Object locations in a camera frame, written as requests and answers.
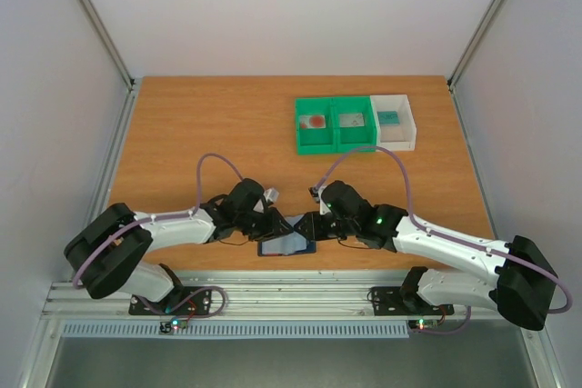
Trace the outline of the dark blue card holder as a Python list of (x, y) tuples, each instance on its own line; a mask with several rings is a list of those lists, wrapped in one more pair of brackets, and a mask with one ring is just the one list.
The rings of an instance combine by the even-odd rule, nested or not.
[(257, 254), (264, 256), (292, 256), (315, 254), (316, 242), (309, 241), (297, 232), (257, 244)]

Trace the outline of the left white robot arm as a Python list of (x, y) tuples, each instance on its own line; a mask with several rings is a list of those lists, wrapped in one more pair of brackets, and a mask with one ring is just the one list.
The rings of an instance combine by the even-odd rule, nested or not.
[(155, 250), (181, 244), (210, 244), (239, 232), (262, 243), (293, 233), (293, 226), (273, 206), (272, 192), (244, 178), (229, 194), (220, 194), (191, 209), (166, 214), (132, 211), (126, 204), (106, 208), (64, 249), (74, 284), (93, 299), (131, 287), (161, 313), (174, 313), (183, 291), (162, 266), (144, 263)]

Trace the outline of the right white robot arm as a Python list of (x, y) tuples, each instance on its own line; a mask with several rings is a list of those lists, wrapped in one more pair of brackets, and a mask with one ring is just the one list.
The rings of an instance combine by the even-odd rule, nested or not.
[(402, 208), (372, 205), (342, 181), (321, 190), (319, 205), (294, 226), (308, 240), (353, 236), (371, 249), (418, 255), (447, 266), (410, 270), (400, 291), (409, 311), (470, 306), (496, 311), (530, 331), (544, 328), (557, 275), (530, 239), (517, 235), (504, 242), (453, 232)]

